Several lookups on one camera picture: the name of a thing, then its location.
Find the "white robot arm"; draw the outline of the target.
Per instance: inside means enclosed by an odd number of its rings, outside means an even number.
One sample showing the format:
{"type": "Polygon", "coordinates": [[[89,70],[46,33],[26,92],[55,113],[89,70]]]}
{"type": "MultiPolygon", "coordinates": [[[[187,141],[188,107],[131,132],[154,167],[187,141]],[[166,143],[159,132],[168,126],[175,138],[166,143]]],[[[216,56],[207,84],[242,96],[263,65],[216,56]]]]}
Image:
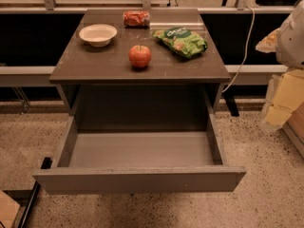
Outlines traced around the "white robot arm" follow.
{"type": "Polygon", "coordinates": [[[273,75],[268,84],[261,127],[268,132],[280,129],[304,102],[304,1],[282,23],[256,45],[259,52],[274,52],[288,70],[273,75]]]}

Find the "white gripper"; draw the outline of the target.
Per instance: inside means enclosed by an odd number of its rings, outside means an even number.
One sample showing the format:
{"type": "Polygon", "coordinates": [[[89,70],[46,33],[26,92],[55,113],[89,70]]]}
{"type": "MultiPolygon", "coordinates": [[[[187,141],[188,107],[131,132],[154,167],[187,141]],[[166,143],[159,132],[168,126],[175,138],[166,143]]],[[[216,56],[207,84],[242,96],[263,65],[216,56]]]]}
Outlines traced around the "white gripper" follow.
{"type": "MultiPolygon", "coordinates": [[[[256,50],[263,53],[276,51],[279,28],[274,29],[256,45],[256,50]]],[[[261,111],[260,127],[265,132],[280,129],[304,102],[304,70],[295,69],[284,73],[278,81],[272,104],[265,104],[261,111]]]]}

